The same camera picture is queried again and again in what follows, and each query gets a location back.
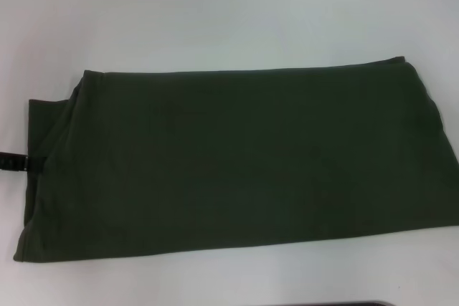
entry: black strap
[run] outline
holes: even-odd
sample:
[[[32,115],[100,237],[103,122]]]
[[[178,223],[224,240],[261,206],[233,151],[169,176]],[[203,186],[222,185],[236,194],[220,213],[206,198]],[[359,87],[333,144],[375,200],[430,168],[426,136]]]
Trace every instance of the black strap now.
[[[23,154],[0,152],[0,170],[41,172],[43,158],[30,158]]]

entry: green bag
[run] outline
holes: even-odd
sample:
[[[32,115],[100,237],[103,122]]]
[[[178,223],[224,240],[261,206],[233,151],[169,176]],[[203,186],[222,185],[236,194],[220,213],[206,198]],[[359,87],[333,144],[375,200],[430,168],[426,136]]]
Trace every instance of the green bag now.
[[[86,71],[31,100],[17,261],[250,247],[459,225],[459,165],[403,58]]]

